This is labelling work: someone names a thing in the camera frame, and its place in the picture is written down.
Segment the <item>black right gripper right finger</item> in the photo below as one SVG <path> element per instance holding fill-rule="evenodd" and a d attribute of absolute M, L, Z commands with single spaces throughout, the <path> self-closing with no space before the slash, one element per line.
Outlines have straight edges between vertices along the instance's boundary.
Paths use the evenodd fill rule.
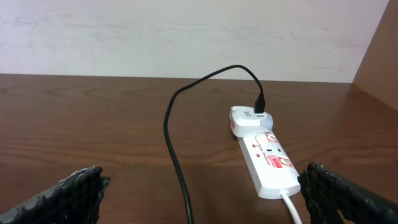
<path fill-rule="evenodd" d="M 299 174 L 312 223 L 397 224 L 397 204 L 311 162 Z"/>

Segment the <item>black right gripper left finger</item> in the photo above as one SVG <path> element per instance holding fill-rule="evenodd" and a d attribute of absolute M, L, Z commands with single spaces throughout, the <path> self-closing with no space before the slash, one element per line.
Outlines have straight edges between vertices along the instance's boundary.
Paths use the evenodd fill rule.
<path fill-rule="evenodd" d="M 96 224 L 111 178 L 90 166 L 1 214 L 1 224 Z"/>

